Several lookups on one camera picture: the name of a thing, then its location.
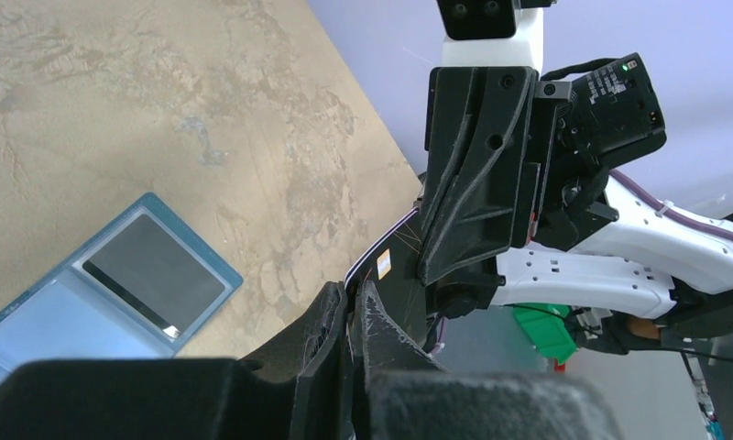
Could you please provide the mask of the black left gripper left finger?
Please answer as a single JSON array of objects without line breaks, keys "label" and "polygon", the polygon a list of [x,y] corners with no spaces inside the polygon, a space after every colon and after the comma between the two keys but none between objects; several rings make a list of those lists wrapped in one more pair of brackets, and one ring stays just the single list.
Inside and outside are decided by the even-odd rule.
[{"label": "black left gripper left finger", "polygon": [[28,363],[0,385],[0,439],[337,439],[346,312],[327,282],[239,359]]}]

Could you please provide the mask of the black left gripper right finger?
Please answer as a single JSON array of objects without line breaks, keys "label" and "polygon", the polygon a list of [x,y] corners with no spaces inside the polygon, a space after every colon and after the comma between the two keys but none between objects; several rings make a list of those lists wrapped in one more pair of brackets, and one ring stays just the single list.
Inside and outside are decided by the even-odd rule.
[{"label": "black left gripper right finger", "polygon": [[388,315],[375,284],[356,294],[353,424],[358,439],[619,439],[587,383],[550,372],[445,370]]}]

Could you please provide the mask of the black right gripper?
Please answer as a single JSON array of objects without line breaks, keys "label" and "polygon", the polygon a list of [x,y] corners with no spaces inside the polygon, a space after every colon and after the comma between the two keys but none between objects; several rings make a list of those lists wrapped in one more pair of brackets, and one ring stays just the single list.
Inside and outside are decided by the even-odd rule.
[{"label": "black right gripper", "polygon": [[[599,58],[542,75],[571,76],[556,118],[543,207],[533,241],[570,249],[618,220],[609,173],[667,141],[641,55]],[[438,67],[430,75],[428,152],[418,277],[431,285],[506,251],[512,241],[531,105],[530,67]]]}]

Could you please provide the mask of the blue card holder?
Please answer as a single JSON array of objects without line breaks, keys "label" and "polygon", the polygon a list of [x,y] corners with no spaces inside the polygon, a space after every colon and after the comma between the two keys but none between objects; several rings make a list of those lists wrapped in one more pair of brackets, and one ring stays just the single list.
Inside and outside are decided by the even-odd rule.
[{"label": "blue card holder", "polygon": [[[140,214],[151,215],[228,285],[185,337],[169,340],[81,270],[107,238]],[[143,194],[97,234],[0,311],[0,383],[38,360],[171,358],[242,285],[242,276],[156,194]]]}]

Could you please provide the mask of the black credit card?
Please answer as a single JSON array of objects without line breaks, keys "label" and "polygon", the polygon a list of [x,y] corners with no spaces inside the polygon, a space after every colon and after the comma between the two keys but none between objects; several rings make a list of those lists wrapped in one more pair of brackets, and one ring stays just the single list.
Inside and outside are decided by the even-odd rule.
[{"label": "black credit card", "polygon": [[421,250],[419,209],[412,208],[367,247],[345,274],[352,297],[365,281],[375,284],[388,316],[419,345],[429,331],[426,288],[416,277]]},{"label": "black credit card", "polygon": [[154,217],[139,214],[81,263],[81,270],[169,340],[185,337],[228,285]]}]

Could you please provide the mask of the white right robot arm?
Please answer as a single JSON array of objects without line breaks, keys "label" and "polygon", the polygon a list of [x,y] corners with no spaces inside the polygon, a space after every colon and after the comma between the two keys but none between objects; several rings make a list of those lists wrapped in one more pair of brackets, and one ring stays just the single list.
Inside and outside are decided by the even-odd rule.
[{"label": "white right robot arm", "polygon": [[433,69],[417,280],[439,306],[572,306],[593,337],[630,317],[733,333],[733,214],[690,213],[622,173],[666,140],[636,53]]}]

